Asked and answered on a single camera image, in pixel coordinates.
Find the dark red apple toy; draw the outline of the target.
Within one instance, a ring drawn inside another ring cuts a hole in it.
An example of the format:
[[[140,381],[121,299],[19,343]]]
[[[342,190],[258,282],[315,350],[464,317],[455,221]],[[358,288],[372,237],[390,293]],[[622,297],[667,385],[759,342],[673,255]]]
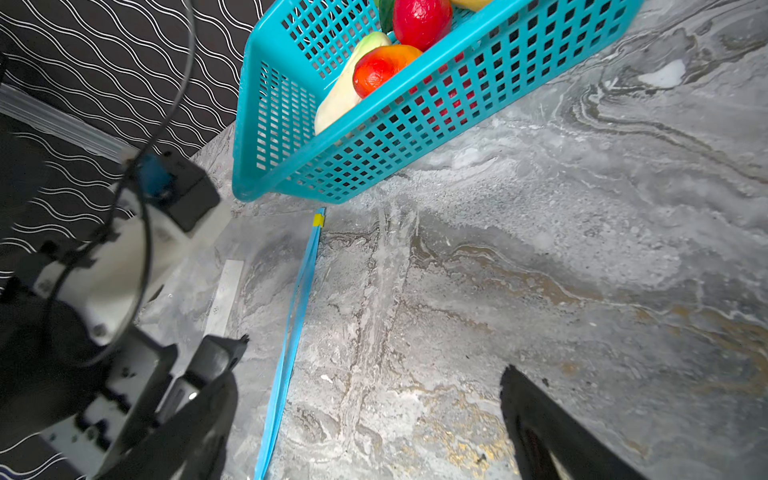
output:
[[[453,6],[449,0],[396,0],[393,8],[395,37],[401,44],[422,52],[451,30]]]

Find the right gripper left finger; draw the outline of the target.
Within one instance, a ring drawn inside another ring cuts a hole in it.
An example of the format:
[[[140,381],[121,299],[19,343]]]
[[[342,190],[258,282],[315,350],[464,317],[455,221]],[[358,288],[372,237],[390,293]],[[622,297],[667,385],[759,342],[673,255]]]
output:
[[[219,479],[237,404],[235,376],[226,372],[98,477]]]

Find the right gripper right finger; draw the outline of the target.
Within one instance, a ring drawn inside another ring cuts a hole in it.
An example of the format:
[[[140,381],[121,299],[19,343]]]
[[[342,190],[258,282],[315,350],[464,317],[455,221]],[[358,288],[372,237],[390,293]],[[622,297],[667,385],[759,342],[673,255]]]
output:
[[[642,479],[515,366],[500,381],[500,405],[523,479]]]

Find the clear zip top bag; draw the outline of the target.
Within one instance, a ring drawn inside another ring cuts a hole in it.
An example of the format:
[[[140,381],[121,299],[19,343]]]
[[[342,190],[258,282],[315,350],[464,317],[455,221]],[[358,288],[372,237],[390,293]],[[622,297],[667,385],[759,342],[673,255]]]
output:
[[[212,267],[238,263],[226,330],[247,335],[228,479],[419,479],[424,406],[396,316],[420,217],[394,202],[239,205]]]

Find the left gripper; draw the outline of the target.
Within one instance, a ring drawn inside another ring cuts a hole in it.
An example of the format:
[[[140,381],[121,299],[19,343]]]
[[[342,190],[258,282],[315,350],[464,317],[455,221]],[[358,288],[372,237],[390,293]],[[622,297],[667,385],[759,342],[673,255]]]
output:
[[[249,336],[206,335],[170,385],[157,424],[230,372]],[[100,353],[75,311],[19,294],[1,302],[1,476],[100,479],[150,433],[178,357],[131,327],[117,349]]]

